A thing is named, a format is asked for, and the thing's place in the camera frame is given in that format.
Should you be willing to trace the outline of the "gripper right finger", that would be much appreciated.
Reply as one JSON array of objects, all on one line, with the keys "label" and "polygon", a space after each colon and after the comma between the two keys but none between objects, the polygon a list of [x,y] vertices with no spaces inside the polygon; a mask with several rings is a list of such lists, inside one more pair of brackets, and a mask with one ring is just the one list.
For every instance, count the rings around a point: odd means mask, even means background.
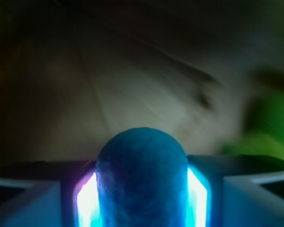
[{"label": "gripper right finger", "polygon": [[188,227],[284,227],[284,161],[188,156]]}]

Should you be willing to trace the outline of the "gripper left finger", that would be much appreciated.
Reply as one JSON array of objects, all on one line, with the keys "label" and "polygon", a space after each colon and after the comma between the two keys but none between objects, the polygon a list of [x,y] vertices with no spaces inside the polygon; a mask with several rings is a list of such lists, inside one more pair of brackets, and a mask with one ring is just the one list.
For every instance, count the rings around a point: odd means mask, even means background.
[{"label": "gripper left finger", "polygon": [[95,227],[95,161],[0,167],[0,227]]}]

